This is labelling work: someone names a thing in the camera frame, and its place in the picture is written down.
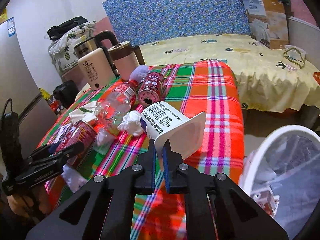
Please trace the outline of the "left hand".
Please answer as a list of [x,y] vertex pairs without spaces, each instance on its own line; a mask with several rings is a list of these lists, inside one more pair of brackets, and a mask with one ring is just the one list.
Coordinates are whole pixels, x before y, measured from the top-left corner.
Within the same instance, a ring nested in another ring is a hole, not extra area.
[[[38,185],[32,189],[35,199],[39,202],[39,210],[44,215],[49,215],[52,211],[51,204],[49,202],[48,194],[44,185]],[[31,211],[34,205],[33,200],[26,196],[20,194],[13,194],[7,196],[8,204],[16,215],[31,218]]]

